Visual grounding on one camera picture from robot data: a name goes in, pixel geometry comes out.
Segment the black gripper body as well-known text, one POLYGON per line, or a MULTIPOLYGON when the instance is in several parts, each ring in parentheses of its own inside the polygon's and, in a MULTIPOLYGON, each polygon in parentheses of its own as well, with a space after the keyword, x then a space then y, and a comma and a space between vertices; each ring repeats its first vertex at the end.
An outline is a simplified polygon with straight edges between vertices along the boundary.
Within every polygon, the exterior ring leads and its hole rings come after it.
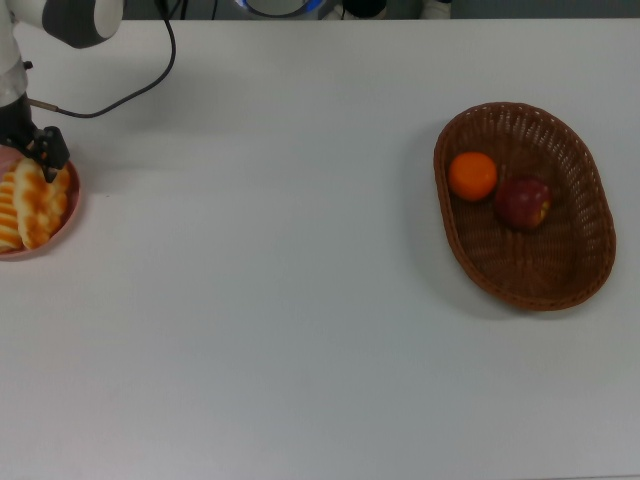
POLYGON ((32 121, 28 96, 1 107, 1 144, 18 151, 26 151, 35 138, 36 126, 32 121))

